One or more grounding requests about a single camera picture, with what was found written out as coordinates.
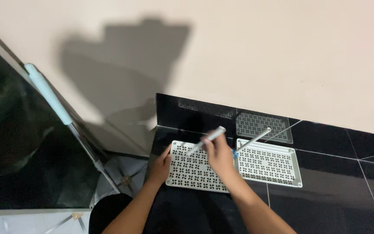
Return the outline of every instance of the white tray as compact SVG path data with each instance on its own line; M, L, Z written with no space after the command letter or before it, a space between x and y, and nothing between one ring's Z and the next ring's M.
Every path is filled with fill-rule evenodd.
M236 148L248 140L237 139ZM288 147L254 142L234 161L242 178L291 187L302 187L295 150Z
M186 153L194 146L195 144L182 141L172 142L170 151L172 158L166 184L229 193L216 173L210 168L206 151L200 149L190 156L186 156Z

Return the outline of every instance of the beige wall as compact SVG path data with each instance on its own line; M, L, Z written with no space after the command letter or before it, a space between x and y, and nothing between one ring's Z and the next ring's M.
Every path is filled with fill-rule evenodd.
M155 92L374 132L374 1L0 0L0 38L109 150Z

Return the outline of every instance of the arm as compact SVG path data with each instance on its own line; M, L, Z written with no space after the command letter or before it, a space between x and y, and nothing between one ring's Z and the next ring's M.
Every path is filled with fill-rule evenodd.
M203 139L209 157L209 164L229 190L233 201L245 222L249 233L295 234L273 210L263 202L241 178L232 163L232 151L224 135L213 142Z
M142 233L155 195L168 177L169 164L171 163L170 150L171 145L154 161L148 181L128 206L105 228L102 234Z

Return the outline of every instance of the black pants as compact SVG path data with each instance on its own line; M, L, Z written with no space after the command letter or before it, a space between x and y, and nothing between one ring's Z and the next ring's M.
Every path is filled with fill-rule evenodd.
M132 201L126 194L100 200L90 215L89 234L101 234ZM143 233L247 233L228 194L163 185L155 196Z

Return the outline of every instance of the hand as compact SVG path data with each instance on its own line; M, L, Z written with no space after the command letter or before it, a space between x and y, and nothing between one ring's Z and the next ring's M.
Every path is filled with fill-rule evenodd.
M227 145L226 137L221 134L211 142L203 137L210 167L223 180L229 175L237 174L233 166L232 149Z
M153 162L148 182L161 186L165 182L169 173L169 164L171 163L171 144L165 151Z

